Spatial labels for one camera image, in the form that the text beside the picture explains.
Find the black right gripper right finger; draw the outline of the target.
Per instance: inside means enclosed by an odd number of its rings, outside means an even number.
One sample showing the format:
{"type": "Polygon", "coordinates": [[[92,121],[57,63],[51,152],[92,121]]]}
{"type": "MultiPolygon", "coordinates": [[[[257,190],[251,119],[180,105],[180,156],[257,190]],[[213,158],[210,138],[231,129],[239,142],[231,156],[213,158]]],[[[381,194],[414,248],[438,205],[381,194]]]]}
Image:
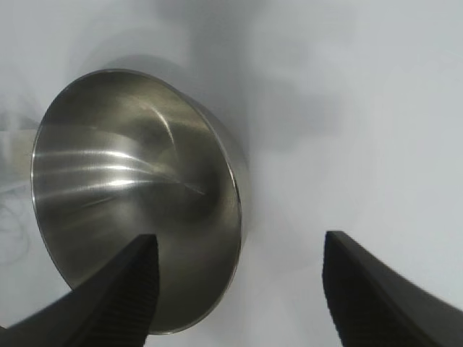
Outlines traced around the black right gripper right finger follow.
{"type": "Polygon", "coordinates": [[[462,311],[416,286],[343,231],[325,235],[323,291],[343,346],[461,346],[462,311]]]}

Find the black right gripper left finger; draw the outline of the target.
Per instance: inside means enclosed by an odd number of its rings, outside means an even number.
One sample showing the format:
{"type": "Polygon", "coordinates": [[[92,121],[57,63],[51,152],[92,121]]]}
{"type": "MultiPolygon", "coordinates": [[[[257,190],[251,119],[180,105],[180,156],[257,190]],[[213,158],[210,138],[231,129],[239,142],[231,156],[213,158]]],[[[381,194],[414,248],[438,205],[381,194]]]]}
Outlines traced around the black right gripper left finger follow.
{"type": "Polygon", "coordinates": [[[144,346],[159,288],[157,239],[140,235],[82,285],[1,330],[1,345],[144,346]]]}

